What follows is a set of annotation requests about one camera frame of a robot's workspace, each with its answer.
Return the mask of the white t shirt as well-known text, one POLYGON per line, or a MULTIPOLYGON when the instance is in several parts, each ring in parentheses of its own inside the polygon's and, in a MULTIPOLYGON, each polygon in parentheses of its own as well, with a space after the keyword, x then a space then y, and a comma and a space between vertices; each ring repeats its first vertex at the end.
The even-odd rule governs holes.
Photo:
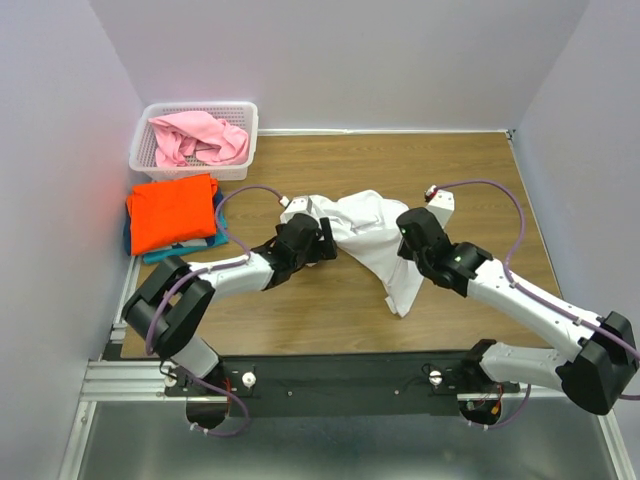
MULTIPOLYGON (((396 225, 408 210, 404 203, 385 199, 374 190, 361 191, 336 201, 309 195, 316 220, 327 217, 340 250, 373 272, 386 291, 390 311, 406 316, 421 288, 423 277, 415 264, 397 254, 401 234, 396 225)), ((280 215, 286 222, 293 215, 280 215)))

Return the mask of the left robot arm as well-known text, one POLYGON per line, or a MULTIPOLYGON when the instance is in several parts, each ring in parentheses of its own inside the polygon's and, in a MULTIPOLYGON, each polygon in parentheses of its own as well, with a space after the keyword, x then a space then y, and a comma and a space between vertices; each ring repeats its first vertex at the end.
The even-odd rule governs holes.
POLYGON ((178 256, 163 260, 125 303, 121 316, 145 341, 145 352, 187 371, 201 395, 222 380, 222 359, 196 330, 209 305, 248 292, 275 288, 307 265, 337 258, 328 218, 296 213, 276 235, 245 256, 189 264, 178 256))

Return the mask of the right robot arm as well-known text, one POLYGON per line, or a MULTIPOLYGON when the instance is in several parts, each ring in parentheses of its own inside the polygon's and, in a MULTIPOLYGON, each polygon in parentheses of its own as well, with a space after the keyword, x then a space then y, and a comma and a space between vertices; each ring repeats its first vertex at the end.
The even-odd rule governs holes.
POLYGON ((453 243, 425 208, 402 213, 398 254, 434 285, 502 312, 534 331, 547 348, 481 341, 460 367, 460 379, 480 392, 495 383, 526 383, 563 392, 583 410, 608 414, 639 369, 633 327, 612 311, 576 307, 512 273, 486 250, 453 243))

